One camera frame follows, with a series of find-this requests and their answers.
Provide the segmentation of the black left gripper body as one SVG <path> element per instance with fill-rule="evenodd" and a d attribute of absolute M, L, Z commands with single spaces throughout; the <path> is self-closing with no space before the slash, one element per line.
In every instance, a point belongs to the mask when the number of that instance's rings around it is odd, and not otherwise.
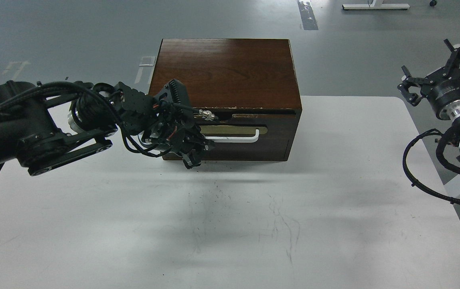
<path fill-rule="evenodd" d="M 126 149 L 155 158 L 169 153 L 182 157 L 182 131 L 202 134 L 197 117 L 218 121 L 209 110 L 192 107 L 186 86 L 176 79 L 165 84 L 154 96 L 118 82 L 113 88 L 112 102 L 121 120 Z"/>

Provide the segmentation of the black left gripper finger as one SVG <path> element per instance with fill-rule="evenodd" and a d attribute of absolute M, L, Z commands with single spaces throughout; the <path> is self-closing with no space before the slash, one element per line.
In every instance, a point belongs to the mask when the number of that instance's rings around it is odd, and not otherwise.
<path fill-rule="evenodd" d="M 201 165 L 204 156 L 204 147 L 186 147 L 180 149 L 182 161 L 187 169 Z"/>
<path fill-rule="evenodd" d="M 197 131 L 183 130 L 182 153 L 206 152 L 215 149 L 215 142 Z"/>

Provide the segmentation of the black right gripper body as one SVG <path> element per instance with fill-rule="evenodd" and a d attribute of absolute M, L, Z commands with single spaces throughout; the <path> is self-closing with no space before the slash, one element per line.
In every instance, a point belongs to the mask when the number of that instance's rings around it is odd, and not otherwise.
<path fill-rule="evenodd" d="M 437 73 L 428 75 L 429 89 L 426 98 L 439 120 L 450 120 L 448 106 L 456 101 L 460 103 L 460 72 Z"/>

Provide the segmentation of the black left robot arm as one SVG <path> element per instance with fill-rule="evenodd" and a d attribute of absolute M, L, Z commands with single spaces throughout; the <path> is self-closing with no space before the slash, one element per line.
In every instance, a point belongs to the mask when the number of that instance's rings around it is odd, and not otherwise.
<path fill-rule="evenodd" d="M 176 79 L 154 96 L 122 82 L 8 81 L 0 85 L 0 164 L 17 159 L 31 176 L 41 175 L 111 148 L 109 137 L 120 131 L 129 152 L 172 153 L 191 169 L 215 147 L 196 117 L 219 120 L 193 108 Z"/>

